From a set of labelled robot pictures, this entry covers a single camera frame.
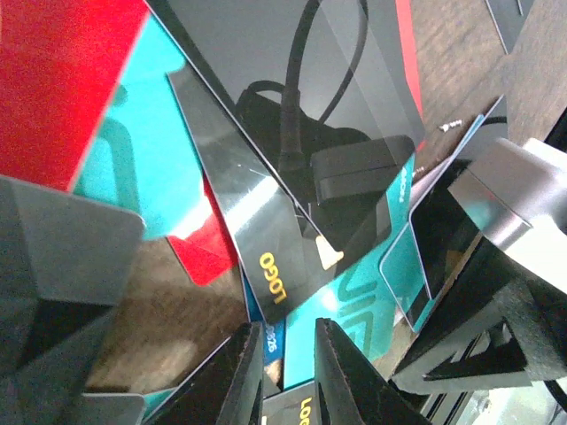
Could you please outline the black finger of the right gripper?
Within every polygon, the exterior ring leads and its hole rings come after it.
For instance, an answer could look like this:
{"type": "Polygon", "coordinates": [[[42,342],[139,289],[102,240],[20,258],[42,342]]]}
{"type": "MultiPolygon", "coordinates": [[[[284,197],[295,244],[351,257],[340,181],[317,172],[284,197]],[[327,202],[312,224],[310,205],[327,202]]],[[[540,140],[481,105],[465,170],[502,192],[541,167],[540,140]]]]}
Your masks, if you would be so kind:
{"type": "Polygon", "coordinates": [[[482,240],[392,380],[430,394],[565,376],[565,294],[482,240]]]}

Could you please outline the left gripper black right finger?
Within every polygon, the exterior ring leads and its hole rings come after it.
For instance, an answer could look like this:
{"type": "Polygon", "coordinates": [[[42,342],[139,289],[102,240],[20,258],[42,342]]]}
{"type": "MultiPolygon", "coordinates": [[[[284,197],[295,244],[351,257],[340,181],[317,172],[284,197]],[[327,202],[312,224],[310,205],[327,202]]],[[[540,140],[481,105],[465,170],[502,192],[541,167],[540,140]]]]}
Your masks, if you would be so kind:
{"type": "Polygon", "coordinates": [[[427,424],[332,319],[315,322],[315,387],[322,424],[427,424]]]}

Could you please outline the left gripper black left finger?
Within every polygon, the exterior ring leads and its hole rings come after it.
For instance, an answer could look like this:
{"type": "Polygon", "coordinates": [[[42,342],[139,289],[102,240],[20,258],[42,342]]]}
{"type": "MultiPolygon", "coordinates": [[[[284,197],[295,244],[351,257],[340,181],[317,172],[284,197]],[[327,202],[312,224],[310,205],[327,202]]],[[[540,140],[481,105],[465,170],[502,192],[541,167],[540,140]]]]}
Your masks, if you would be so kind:
{"type": "Polygon", "coordinates": [[[150,415],[149,424],[260,424],[263,328],[244,323],[150,415]]]}

